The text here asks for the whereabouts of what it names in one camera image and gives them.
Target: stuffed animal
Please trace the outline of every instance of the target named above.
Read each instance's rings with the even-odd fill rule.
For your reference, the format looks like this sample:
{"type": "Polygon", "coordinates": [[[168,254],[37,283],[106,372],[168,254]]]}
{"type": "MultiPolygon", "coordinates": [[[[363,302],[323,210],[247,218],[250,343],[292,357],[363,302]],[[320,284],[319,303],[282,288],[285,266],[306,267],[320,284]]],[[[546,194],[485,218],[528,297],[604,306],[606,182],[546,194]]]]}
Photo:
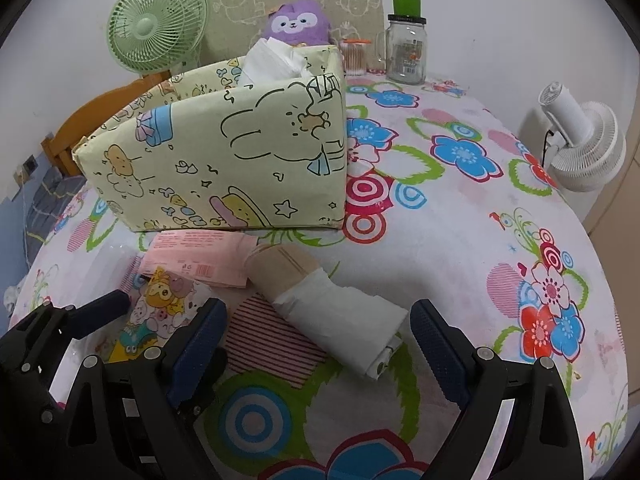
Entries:
{"type": "Polygon", "coordinates": [[[262,37],[293,46],[328,45],[331,24],[315,0],[297,0],[269,14],[262,37]]]}

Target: green object on jar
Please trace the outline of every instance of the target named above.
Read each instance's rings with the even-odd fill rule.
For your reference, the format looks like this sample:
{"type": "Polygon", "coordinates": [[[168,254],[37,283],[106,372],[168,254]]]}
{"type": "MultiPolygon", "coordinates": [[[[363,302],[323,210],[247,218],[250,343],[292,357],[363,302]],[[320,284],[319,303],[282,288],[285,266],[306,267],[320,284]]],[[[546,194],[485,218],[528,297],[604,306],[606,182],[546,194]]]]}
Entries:
{"type": "Polygon", "coordinates": [[[420,17],[420,0],[394,0],[394,14],[420,17]]]}

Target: metal screw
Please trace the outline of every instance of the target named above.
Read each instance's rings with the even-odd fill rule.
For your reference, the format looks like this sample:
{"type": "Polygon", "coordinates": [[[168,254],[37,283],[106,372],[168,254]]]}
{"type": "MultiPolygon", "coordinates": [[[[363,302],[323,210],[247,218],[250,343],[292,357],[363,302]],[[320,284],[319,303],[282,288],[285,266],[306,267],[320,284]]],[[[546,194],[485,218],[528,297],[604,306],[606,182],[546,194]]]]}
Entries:
{"type": "Polygon", "coordinates": [[[478,357],[484,359],[485,361],[490,361],[495,357],[494,351],[486,346],[481,346],[478,349],[478,357]]]}
{"type": "Polygon", "coordinates": [[[89,355],[84,358],[84,361],[82,361],[82,365],[85,368],[93,368],[97,364],[98,364],[98,357],[95,355],[89,355]]]}
{"type": "Polygon", "coordinates": [[[161,353],[162,351],[160,350],[160,347],[150,346],[145,350],[145,359],[149,359],[149,360],[158,359],[161,353]]]}
{"type": "Polygon", "coordinates": [[[51,413],[49,410],[44,410],[40,415],[40,420],[43,422],[43,424],[49,424],[53,420],[53,413],[51,413]]]}
{"type": "Polygon", "coordinates": [[[551,370],[551,368],[554,367],[554,360],[550,357],[541,357],[540,358],[540,364],[542,365],[543,368],[546,368],[547,370],[551,370]]]}

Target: white fan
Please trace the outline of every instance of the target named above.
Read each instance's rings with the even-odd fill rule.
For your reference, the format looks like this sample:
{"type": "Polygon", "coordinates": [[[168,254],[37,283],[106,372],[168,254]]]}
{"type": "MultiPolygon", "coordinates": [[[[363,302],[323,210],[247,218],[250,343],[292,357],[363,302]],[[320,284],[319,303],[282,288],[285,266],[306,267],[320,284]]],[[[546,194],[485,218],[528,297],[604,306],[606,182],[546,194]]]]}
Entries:
{"type": "Polygon", "coordinates": [[[625,161],[626,140],[611,108],[594,101],[579,105],[559,82],[546,87],[538,102],[559,133],[545,142],[545,169],[551,166],[563,187],[592,191],[616,176],[625,161]]]}

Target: green fan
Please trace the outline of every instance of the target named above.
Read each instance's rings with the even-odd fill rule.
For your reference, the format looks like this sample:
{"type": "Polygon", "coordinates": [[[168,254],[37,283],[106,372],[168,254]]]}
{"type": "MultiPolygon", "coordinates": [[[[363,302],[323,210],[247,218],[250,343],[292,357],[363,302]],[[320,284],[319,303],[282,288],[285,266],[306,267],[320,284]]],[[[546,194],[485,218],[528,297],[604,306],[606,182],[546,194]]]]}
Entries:
{"type": "Polygon", "coordinates": [[[207,0],[118,0],[107,42],[127,70],[151,74],[197,68],[207,23],[207,0]]]}

